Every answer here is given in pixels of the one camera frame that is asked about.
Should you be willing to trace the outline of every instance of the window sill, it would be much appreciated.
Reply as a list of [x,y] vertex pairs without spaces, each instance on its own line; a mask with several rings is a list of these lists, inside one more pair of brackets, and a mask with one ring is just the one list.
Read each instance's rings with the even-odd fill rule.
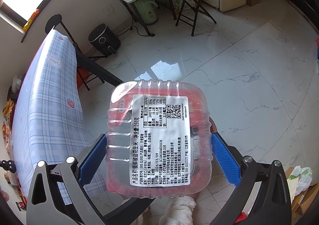
[[9,18],[6,14],[4,14],[2,11],[0,11],[0,17],[5,20],[8,24],[10,24],[13,28],[17,29],[20,33],[24,34],[25,31],[23,28],[18,25],[15,21],[13,21],[11,18]]

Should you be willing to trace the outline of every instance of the small white table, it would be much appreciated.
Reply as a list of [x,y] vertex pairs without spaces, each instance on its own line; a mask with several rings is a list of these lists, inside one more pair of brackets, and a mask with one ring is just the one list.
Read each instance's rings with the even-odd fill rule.
[[[135,6],[135,4],[134,4],[134,2],[137,1],[137,0],[120,0],[120,1],[125,5],[125,7],[126,7],[127,10],[130,12],[130,14],[131,14],[131,16],[133,17],[133,19],[135,20],[135,22],[139,22],[139,23],[144,27],[144,29],[145,29],[147,35],[153,37],[155,34],[154,34],[154,33],[151,33],[151,32],[149,31],[149,29],[147,28],[147,26],[148,26],[148,25],[153,25],[153,24],[155,24],[156,22],[151,23],[151,24],[146,24],[146,23],[143,21],[141,14],[139,13],[138,9],[136,8],[136,6]],[[165,8],[167,8],[168,10],[170,10],[170,8],[169,8],[165,3],[161,2],[161,1],[155,0],[155,3],[157,3],[158,5],[161,5],[161,6],[165,7]],[[133,8],[133,10],[134,10],[134,12],[135,12],[135,15],[134,15],[134,13],[131,11],[131,9],[130,9],[130,7],[129,7],[128,5],[130,5],[130,6]]]

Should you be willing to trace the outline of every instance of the kettle handle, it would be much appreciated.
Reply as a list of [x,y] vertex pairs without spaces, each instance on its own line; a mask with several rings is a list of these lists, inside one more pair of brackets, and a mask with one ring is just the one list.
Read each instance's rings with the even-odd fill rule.
[[155,3],[155,2],[153,2],[153,1],[145,1],[144,3],[153,4],[153,5],[155,5],[156,7],[158,7],[158,4],[156,4],[156,3]]

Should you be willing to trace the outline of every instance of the green kettle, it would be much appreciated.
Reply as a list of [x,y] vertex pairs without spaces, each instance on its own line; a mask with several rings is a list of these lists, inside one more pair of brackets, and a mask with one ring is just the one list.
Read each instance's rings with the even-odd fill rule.
[[151,0],[137,0],[134,4],[147,25],[152,25],[157,22],[158,18],[153,10],[155,7],[158,7],[155,2]]

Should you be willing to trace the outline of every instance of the blue textured pad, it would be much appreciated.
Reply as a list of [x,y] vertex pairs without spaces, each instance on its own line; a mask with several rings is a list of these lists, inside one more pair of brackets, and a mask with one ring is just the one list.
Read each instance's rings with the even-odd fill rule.
[[106,143],[107,138],[104,134],[87,155],[82,165],[79,167],[78,181],[81,186],[89,184],[98,170],[98,167],[100,166],[106,154]]
[[219,139],[217,134],[212,134],[211,143],[213,154],[227,177],[228,182],[237,187],[241,180],[240,167],[238,163],[235,161],[228,148]]

